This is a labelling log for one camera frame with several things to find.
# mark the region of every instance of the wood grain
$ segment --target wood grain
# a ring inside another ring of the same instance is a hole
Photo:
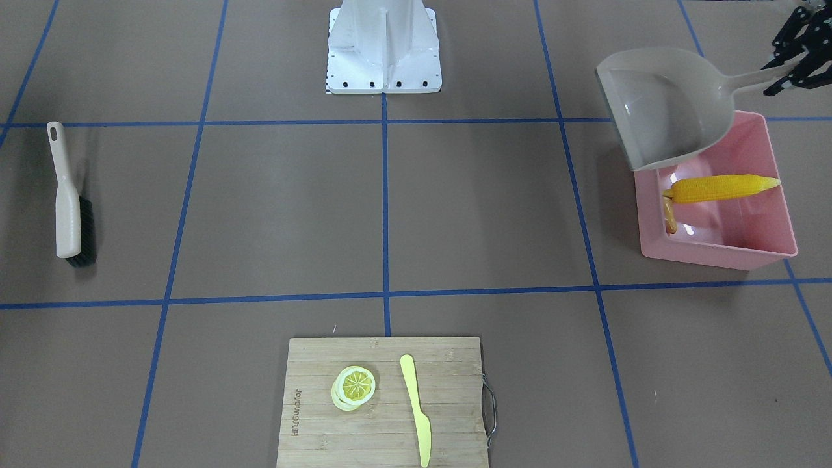
[[[477,337],[292,339],[277,466],[418,467],[416,426],[399,368],[405,353],[416,362],[422,410],[431,421],[430,466],[487,468]],[[376,392],[358,410],[341,411],[330,389],[352,365],[373,372]]]

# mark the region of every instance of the blue tape line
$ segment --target blue tape line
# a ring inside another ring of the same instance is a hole
[[[483,289],[434,289],[413,291],[391,291],[390,297],[424,296],[485,296],[498,294],[543,294],[548,292],[595,291],[594,286],[552,286],[552,287],[493,287]]]
[[[17,108],[20,106],[20,101],[23,99],[23,93],[26,92],[26,86],[29,84],[29,78],[32,77],[32,72],[35,69],[35,64],[37,63],[37,59],[41,56],[41,50],[43,50],[43,44],[47,41],[47,36],[49,35],[49,30],[52,28],[52,21],[55,19],[55,13],[57,12],[57,5],[60,0],[55,0],[52,4],[52,10],[49,12],[49,18],[47,19],[47,24],[43,28],[43,33],[41,34],[40,41],[37,42],[37,47],[35,47],[35,54],[32,56],[32,61],[29,62],[29,68],[26,70],[26,75],[23,77],[23,83],[20,85],[20,89],[17,90],[17,96],[14,98],[14,103],[12,104],[12,110],[8,113],[8,118],[6,119],[6,125],[3,127],[2,133],[0,133],[0,147],[2,147],[3,142],[6,141],[6,135],[8,134],[8,129],[10,125],[14,121],[14,115],[17,114]]]
[[[595,289],[595,296],[597,299],[598,304],[598,312],[601,316],[601,324],[604,329],[604,338],[607,340],[607,354],[609,355],[610,359],[610,367],[612,369],[612,378],[615,381],[616,385],[616,392],[618,394],[618,405],[621,409],[622,414],[622,422],[624,424],[624,431],[626,434],[626,441],[627,445],[630,449],[630,459],[633,468],[638,468],[638,454],[636,453],[636,442],[633,439],[632,430],[630,427],[630,417],[627,412],[626,408],[626,399],[624,397],[624,390],[621,383],[621,376],[618,373],[618,364],[616,359],[616,352],[612,345],[612,334],[610,333],[609,323],[607,322],[607,313],[604,307],[604,301],[602,298],[602,291],[599,288],[599,281],[598,281],[598,274],[597,269],[595,266],[595,259],[592,255],[592,245],[589,239],[589,232],[587,230],[587,221],[584,217],[583,206],[581,204],[581,194],[578,191],[577,185],[577,178],[575,177],[575,167],[572,164],[572,153],[569,150],[569,140],[567,138],[567,130],[566,125],[564,124],[562,118],[563,114],[561,111],[561,104],[560,98],[557,95],[557,84],[555,83],[555,74],[552,68],[552,61],[550,59],[549,54],[549,47],[546,42],[546,33],[543,28],[543,20],[542,15],[540,13],[540,5],[538,0],[534,0],[534,10],[535,15],[537,16],[537,29],[540,32],[540,42],[543,47],[543,55],[546,58],[546,68],[549,74],[549,82],[552,86],[552,100],[555,102],[555,109],[557,111],[557,117],[560,120],[559,126],[561,129],[561,139],[563,140],[563,151],[567,158],[567,165],[569,167],[569,179],[572,182],[572,193],[575,197],[575,205],[577,208],[578,219],[581,223],[581,233],[583,235],[584,247],[587,251],[587,260],[589,261],[589,269],[590,273],[592,274],[592,285]]]
[[[423,125],[437,123],[555,123],[557,118],[413,118],[388,120],[391,125]]]
[[[183,304],[234,304],[241,302],[288,302],[288,301],[331,301],[336,299],[372,299],[384,297],[381,291],[368,292],[331,292],[322,294],[281,294],[270,296],[231,296],[231,297],[182,297],[171,298],[171,305]]]
[[[832,278],[802,278],[796,279],[798,284],[829,284]],[[64,301],[64,302],[22,302],[0,304],[0,311],[26,309],[69,309],[75,307],[128,307],[128,306],[160,306],[167,302],[171,305],[182,304],[228,304],[238,302],[278,302],[278,301],[326,301],[333,299],[372,299],[380,297],[417,297],[417,296],[479,296],[497,294],[542,294],[560,292],[589,292],[595,291],[639,291],[655,289],[696,289],[707,287],[732,286],[782,286],[790,285],[791,279],[784,280],[751,280],[751,281],[702,281],[679,283],[642,283],[642,284],[611,284],[586,286],[534,286],[534,287],[503,287],[481,289],[436,289],[410,291],[366,291],[366,292],[333,292],[318,294],[281,294],[267,296],[211,296],[211,297],[181,297],[164,299],[136,299],[120,301]]]
[[[618,395],[618,408],[621,410],[622,422],[624,423],[624,432],[626,434],[627,445],[630,449],[630,460],[633,468],[638,468],[638,454],[636,453],[636,442],[632,435],[632,427],[630,425],[630,413],[626,408],[626,398],[624,397],[624,386],[622,385],[621,374],[618,372],[618,359],[616,358],[616,350],[612,345],[612,333],[610,332],[610,324],[607,320],[607,309],[604,307],[604,299],[600,290],[595,291],[595,298],[598,302],[598,310],[601,312],[601,326],[604,328],[604,339],[607,342],[607,354],[610,358],[610,367],[612,368],[612,379],[615,381],[616,394]]]
[[[646,289],[685,289],[699,287],[771,286],[791,284],[791,280],[695,281],[679,283],[643,283],[600,285],[601,291],[638,291]]]
[[[832,278],[804,278],[797,280],[797,284],[821,284],[832,283]]]
[[[832,121],[832,117],[766,117],[765,120],[768,122],[829,122]]]
[[[380,120],[209,120],[208,127],[246,126],[246,125],[379,125]]]
[[[693,43],[696,45],[696,51],[701,56],[705,56],[705,53],[702,51],[702,45],[699,44],[699,38],[696,36],[696,31],[693,29],[693,23],[691,22],[691,17],[687,14],[687,8],[685,8],[685,4],[682,0],[676,0],[676,3],[679,4],[679,9],[681,10],[681,15],[685,17],[685,22],[687,23],[687,29],[691,32],[691,37],[693,38]]]
[[[214,44],[214,54],[211,58],[210,70],[208,72],[208,83],[206,84],[205,97],[202,100],[202,112],[200,114],[200,125],[196,130],[196,140],[194,141],[194,151],[191,154],[191,167],[188,171],[188,182],[185,187],[185,195],[182,199],[182,209],[179,218],[179,226],[176,229],[176,241],[174,242],[173,253],[171,256],[171,269],[167,277],[167,286],[165,290],[165,299],[161,308],[161,315],[159,317],[159,329],[156,333],[156,343],[153,347],[153,358],[151,359],[151,368],[147,376],[147,388],[145,389],[145,399],[141,408],[141,418],[139,419],[139,429],[136,433],[136,446],[133,450],[132,468],[138,468],[139,459],[141,457],[141,447],[144,442],[145,429],[147,426],[147,415],[150,412],[151,398],[153,397],[153,386],[156,381],[156,368],[159,364],[159,355],[161,352],[161,344],[165,335],[165,323],[167,320],[167,311],[170,304],[171,293],[173,292],[173,281],[176,276],[176,265],[179,261],[179,249],[182,243],[182,233],[185,230],[185,219],[188,214],[188,205],[191,200],[191,188],[193,187],[194,173],[196,172],[196,162],[200,152],[200,145],[202,142],[202,133],[205,129],[206,115],[208,114],[208,104],[210,102],[211,86],[214,82],[214,73],[216,71],[217,58],[220,55],[220,44],[222,42],[222,32],[225,27],[225,16],[228,13],[228,1],[223,0],[222,13],[220,14],[220,24],[217,27],[216,42]]]
[[[832,116],[808,117],[766,117],[769,122],[830,122]],[[388,119],[389,125],[430,125],[439,123],[603,123],[612,122],[609,117],[553,117],[553,118],[425,118],[425,119]],[[281,125],[379,125],[378,119],[365,120],[214,120],[205,121],[206,127],[244,127],[244,126],[281,126]],[[198,127],[199,121],[159,121],[159,122],[64,122],[64,127]],[[2,124],[3,128],[42,128],[46,122],[22,122]]]
[[[390,329],[390,242],[389,242],[389,177],[387,145],[387,94],[381,94],[381,181],[382,181],[382,263],[384,264],[384,336]]]
[[[162,303],[162,299],[135,299],[127,301],[21,302],[18,304],[0,304],[0,311],[19,311],[27,309],[72,309],[82,307],[160,306]]]
[[[829,372],[830,377],[832,377],[832,361],[830,361],[830,355],[826,352],[826,346],[824,346],[824,341],[820,337],[818,327],[815,325],[815,319],[812,318],[812,313],[809,311],[809,306],[806,304],[806,299],[803,297],[803,292],[800,290],[800,284],[795,277],[795,272],[791,269],[791,263],[788,259],[784,259],[783,263],[785,264],[785,269],[789,272],[789,278],[791,278],[793,286],[795,287],[797,300],[800,301],[800,306],[803,307],[803,313],[806,315],[806,321],[809,322],[809,328],[812,330],[812,335],[815,336],[815,342],[818,344],[820,355],[824,358],[826,370]]]
[[[67,122],[64,127],[197,127],[199,122]],[[45,128],[46,122],[13,123],[11,128]]]
[[[159,326],[156,328],[156,342],[153,344],[153,357],[151,368],[147,372],[147,386],[145,387],[145,398],[141,402],[141,418],[139,429],[136,433],[136,447],[133,449],[132,468],[138,468],[141,446],[145,440],[145,429],[147,428],[147,415],[151,409],[151,398],[153,397],[153,386],[156,383],[156,368],[159,366],[159,355],[161,353],[161,340],[165,334],[165,323],[167,322],[167,304],[162,305],[159,315]]]
[[[612,122],[612,119],[609,117],[564,117],[561,120],[565,123]]]

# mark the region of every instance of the black bristles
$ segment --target black bristles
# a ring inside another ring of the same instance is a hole
[[[81,202],[81,253],[67,258],[75,268],[89,266],[96,262],[96,224],[92,217],[92,203],[84,197]]]

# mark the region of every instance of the yellow knife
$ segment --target yellow knife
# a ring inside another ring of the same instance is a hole
[[[422,407],[418,402],[418,383],[416,381],[416,365],[414,364],[414,357],[410,354],[402,355],[399,359],[399,364],[402,366],[402,375],[404,375],[404,384],[408,386],[408,396],[410,396],[410,405],[414,410],[414,420],[416,421],[416,436],[418,437],[418,458],[422,468],[427,468],[430,463],[430,420],[422,412]]]

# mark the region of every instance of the lemon slice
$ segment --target lemon slice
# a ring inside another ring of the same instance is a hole
[[[375,393],[373,373],[361,366],[349,366],[338,374],[332,385],[332,402],[344,411],[353,411]]]

